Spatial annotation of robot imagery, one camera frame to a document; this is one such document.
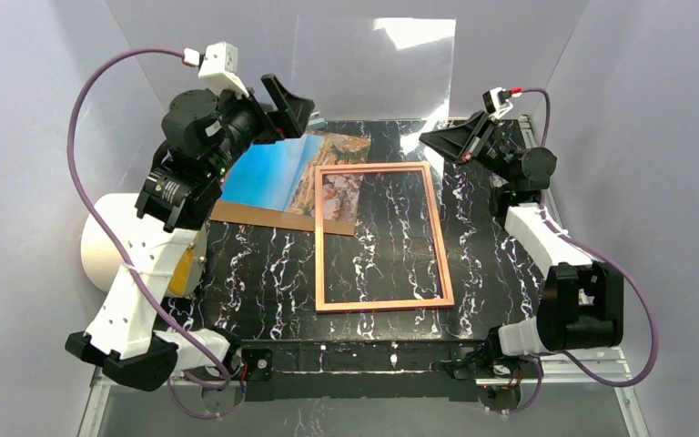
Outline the landscape photo print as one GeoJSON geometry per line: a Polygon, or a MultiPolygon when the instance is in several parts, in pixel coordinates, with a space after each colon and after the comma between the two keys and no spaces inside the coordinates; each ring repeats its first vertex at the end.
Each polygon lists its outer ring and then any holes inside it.
{"type": "Polygon", "coordinates": [[[254,144],[233,165],[220,199],[277,212],[314,214],[315,168],[368,161],[370,140],[317,132],[254,144]]]}

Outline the brown cardboard backing board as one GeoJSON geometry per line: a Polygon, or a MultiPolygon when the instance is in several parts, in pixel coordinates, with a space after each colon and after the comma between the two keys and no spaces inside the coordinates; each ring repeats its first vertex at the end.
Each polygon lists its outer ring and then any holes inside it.
{"type": "Polygon", "coordinates": [[[216,202],[209,219],[216,222],[301,231],[314,231],[316,226],[312,216],[258,208],[225,200],[216,202]]]}

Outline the pink picture frame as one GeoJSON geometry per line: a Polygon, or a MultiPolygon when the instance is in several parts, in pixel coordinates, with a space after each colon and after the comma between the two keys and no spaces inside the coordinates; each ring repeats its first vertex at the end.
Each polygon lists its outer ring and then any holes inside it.
{"type": "Polygon", "coordinates": [[[450,309],[456,303],[431,164],[318,165],[314,308],[319,314],[450,309]],[[343,195],[353,241],[327,238],[343,195]]]}

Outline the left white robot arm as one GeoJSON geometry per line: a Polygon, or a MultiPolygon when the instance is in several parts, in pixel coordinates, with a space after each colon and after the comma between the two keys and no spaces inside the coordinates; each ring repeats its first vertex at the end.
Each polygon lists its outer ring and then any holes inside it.
{"type": "Polygon", "coordinates": [[[85,330],[71,333],[66,350],[102,369],[116,383],[154,391],[182,371],[224,369],[237,344],[220,330],[188,331],[177,323],[156,330],[166,316],[162,299],[175,270],[222,193],[222,181],[254,144],[301,137],[313,100],[289,92],[274,75],[262,77],[271,97],[252,90],[194,89],[176,96],[164,115],[164,142],[154,155],[135,203],[134,233],[106,234],[121,261],[103,306],[85,330]]]}

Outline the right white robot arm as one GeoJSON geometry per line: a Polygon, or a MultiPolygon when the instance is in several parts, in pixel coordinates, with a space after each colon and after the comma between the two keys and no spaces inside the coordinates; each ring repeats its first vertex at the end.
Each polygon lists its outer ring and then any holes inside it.
{"type": "Polygon", "coordinates": [[[489,369],[512,357],[618,345],[623,338],[623,277],[566,241],[564,229],[548,220],[541,200],[557,166],[551,150],[515,147],[484,111],[422,133],[420,142],[456,164],[476,161],[503,179],[491,190],[490,214],[545,276],[536,315],[490,329],[460,366],[489,369]]]}

